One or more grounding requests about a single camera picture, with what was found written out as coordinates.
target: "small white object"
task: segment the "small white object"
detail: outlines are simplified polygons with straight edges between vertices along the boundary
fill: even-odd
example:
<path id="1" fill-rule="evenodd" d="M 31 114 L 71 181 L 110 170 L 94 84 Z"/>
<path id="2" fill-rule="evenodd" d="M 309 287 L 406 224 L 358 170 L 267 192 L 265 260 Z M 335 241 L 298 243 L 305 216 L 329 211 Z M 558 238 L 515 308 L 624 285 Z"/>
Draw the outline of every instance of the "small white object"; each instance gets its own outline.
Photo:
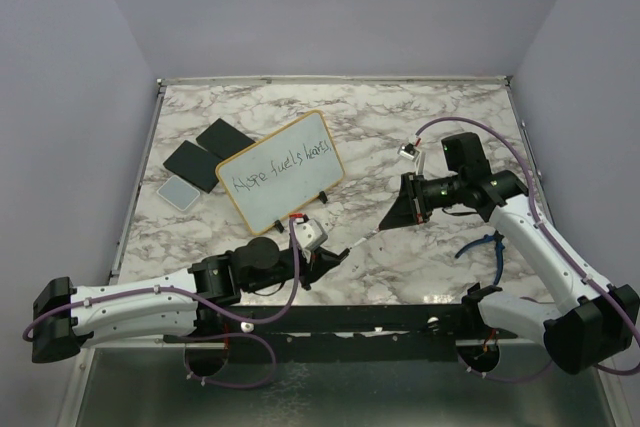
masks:
<path id="1" fill-rule="evenodd" d="M 320 222 L 313 219 L 309 219 L 304 224 L 296 224 L 293 229 L 302 254 L 307 259 L 307 262 L 311 262 L 313 251 L 324 244 L 329 236 L 320 225 Z"/>
<path id="2" fill-rule="evenodd" d="M 169 178 L 157 194 L 180 212 L 186 212 L 200 197 L 200 191 L 177 175 Z"/>

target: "white wall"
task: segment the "white wall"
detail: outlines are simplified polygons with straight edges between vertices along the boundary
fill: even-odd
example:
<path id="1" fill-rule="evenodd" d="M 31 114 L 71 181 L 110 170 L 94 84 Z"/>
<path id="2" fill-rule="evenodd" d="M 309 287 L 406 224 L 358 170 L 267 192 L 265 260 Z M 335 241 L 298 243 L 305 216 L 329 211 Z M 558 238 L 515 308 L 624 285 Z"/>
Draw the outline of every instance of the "white wall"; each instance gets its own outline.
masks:
<path id="1" fill-rule="evenodd" d="M 558 0 L 514 93 L 558 229 L 640 292 L 640 0 Z M 616 361 L 631 367 L 640 352 Z M 640 376 L 624 384 L 640 425 Z"/>
<path id="2" fill-rule="evenodd" d="M 158 77 L 512 74 L 555 0 L 116 0 Z"/>
<path id="3" fill-rule="evenodd" d="M 0 0 L 0 424 L 51 426 L 68 364 L 20 339 L 46 283 L 104 282 L 155 91 L 114 0 Z"/>

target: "small whiteboard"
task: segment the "small whiteboard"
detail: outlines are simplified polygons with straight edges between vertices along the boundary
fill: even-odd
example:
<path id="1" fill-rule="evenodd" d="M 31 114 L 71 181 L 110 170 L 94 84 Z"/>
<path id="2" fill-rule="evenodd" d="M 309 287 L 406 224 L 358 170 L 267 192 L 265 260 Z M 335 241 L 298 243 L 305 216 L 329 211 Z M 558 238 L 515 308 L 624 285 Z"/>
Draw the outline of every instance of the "small whiteboard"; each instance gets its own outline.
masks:
<path id="1" fill-rule="evenodd" d="M 344 177 L 318 110 L 218 164 L 216 175 L 252 234 L 273 227 Z"/>

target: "white marble countertop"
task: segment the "white marble countertop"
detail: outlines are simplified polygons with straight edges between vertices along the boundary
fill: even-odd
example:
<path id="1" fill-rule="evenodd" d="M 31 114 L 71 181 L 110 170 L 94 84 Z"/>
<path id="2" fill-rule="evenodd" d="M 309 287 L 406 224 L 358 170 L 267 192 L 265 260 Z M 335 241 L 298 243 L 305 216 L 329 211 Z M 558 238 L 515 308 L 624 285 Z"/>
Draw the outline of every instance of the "white marble countertop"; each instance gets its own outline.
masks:
<path id="1" fill-rule="evenodd" d="M 304 212 L 325 225 L 324 247 L 339 252 L 378 225 L 395 199 L 400 174 L 413 168 L 397 155 L 398 146 L 438 116 L 479 120 L 504 134 L 524 154 L 507 91 L 492 84 L 406 83 L 396 85 L 270 84 L 174 85 L 166 91 L 143 185 L 124 252 L 119 283 L 160 276 L 205 257 L 224 253 L 252 238 L 221 185 L 203 194 L 186 213 L 156 195 L 171 176 L 162 163 L 184 140 L 195 138 L 219 117 L 259 139 L 311 109 L 323 111 L 347 175 L 327 192 L 329 203 L 314 201 Z M 494 171 L 519 172 L 506 148 L 467 125 L 441 123 L 423 134 L 425 176 L 447 172 L 440 139 L 479 133 Z M 435 212 L 420 227 L 382 232 L 354 249 L 337 269 L 302 291 L 295 304 L 445 303 L 459 300 L 475 282 L 489 284 L 496 269 L 493 244 L 464 244 L 492 233 L 478 216 Z M 265 234 L 286 246 L 288 236 Z M 505 240 L 506 291 L 549 300 L 542 282 Z M 272 297 L 243 295 L 244 304 L 283 304 L 290 282 Z"/>

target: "purple wire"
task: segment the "purple wire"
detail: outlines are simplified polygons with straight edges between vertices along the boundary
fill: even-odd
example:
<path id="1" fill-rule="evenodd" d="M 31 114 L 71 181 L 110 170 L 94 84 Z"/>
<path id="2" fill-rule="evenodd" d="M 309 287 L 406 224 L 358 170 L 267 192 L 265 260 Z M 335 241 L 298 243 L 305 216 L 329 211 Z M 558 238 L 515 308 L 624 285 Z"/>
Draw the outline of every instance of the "purple wire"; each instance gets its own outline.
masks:
<path id="1" fill-rule="evenodd" d="M 189 378 L 200 381 L 200 382 L 204 380 L 205 384 L 216 385 L 218 387 L 224 387 L 226 389 L 255 389 L 257 387 L 262 387 L 263 385 L 270 383 L 273 380 L 273 376 L 276 373 L 276 365 L 277 365 L 276 353 L 273 351 L 273 348 L 271 347 L 271 345 L 269 345 L 269 342 L 264 340 L 262 337 L 258 337 L 257 335 L 254 335 L 254 334 L 245 334 L 245 333 L 237 332 L 233 334 L 209 335 L 204 337 L 180 337 L 180 339 L 187 340 L 187 341 L 189 340 L 205 341 L 205 340 L 232 339 L 234 337 L 242 337 L 242 338 L 255 340 L 256 342 L 260 342 L 264 346 L 264 348 L 267 349 L 267 352 L 269 352 L 269 356 L 271 357 L 271 369 L 265 377 L 263 377 L 262 379 L 256 382 L 251 382 L 248 384 L 235 384 L 232 382 L 222 382 L 220 380 L 213 380 L 206 376 L 200 377 L 193 373 L 191 366 L 189 365 L 189 360 L 187 359 L 187 355 L 185 353 L 184 367 L 185 369 L 187 369 L 187 372 L 190 374 Z"/>
<path id="2" fill-rule="evenodd" d="M 540 222 L 541 217 L 540 217 L 540 214 L 538 213 L 538 209 L 536 208 L 536 201 L 535 201 L 535 184 L 533 182 L 533 178 L 531 177 L 531 173 L 529 172 L 527 162 L 520 155 L 520 153 L 515 149 L 515 147 L 503 135 L 499 134 L 498 132 L 493 130 L 491 127 L 487 127 L 486 125 L 481 124 L 476 120 L 466 119 L 464 117 L 440 117 L 438 119 L 431 120 L 418 129 L 418 131 L 416 132 L 416 136 L 419 137 L 420 134 L 425 129 L 427 129 L 428 127 L 431 127 L 434 124 L 438 124 L 440 122 L 465 122 L 467 124 L 475 125 L 476 127 L 479 127 L 480 129 L 493 135 L 496 139 L 502 142 L 502 144 L 504 144 L 504 146 L 507 149 L 509 149 L 509 151 L 513 154 L 515 159 L 518 161 L 518 164 L 520 164 L 520 167 L 524 172 L 525 179 L 527 180 L 527 187 L 529 188 L 529 210 L 531 211 L 531 215 L 533 216 L 533 219 L 536 221 L 538 228 L 544 234 L 547 240 L 551 243 L 551 245 L 553 245 L 553 247 L 560 254 L 560 256 L 567 261 L 567 263 L 571 266 L 571 268 L 574 271 L 576 271 L 580 277 L 582 278 L 587 277 L 587 273 L 582 269 L 580 264 L 578 264 L 578 262 L 576 262 L 573 259 L 573 257 L 571 257 L 571 255 L 564 249 L 564 247 L 562 247 L 560 242 L 556 240 L 556 238 L 553 236 L 551 231 L 547 228 L 545 223 Z M 633 334 L 633 337 L 636 339 L 636 342 L 638 343 L 638 345 L 640 345 L 640 331 L 638 331 L 635 324 L 633 323 L 631 318 L 627 315 L 627 313 L 624 311 L 624 309 L 620 307 L 620 305 L 613 299 L 613 297 L 611 297 L 611 295 L 609 295 L 609 293 L 604 288 L 600 287 L 600 285 L 594 282 L 593 279 L 588 279 L 586 282 L 596 292 L 598 292 L 598 294 L 604 297 L 605 300 L 611 305 L 611 307 L 613 307 L 613 309 L 618 313 L 618 315 L 622 318 L 622 321 L 625 323 L 625 325 L 629 328 L 629 330 Z M 603 372 L 607 372 L 608 374 L 625 375 L 625 376 L 635 375 L 638 372 L 640 372 L 640 363 L 638 363 L 638 365 L 636 365 L 634 368 L 629 370 L 611 369 L 609 367 L 605 367 L 599 364 L 596 365 L 596 368 Z"/>

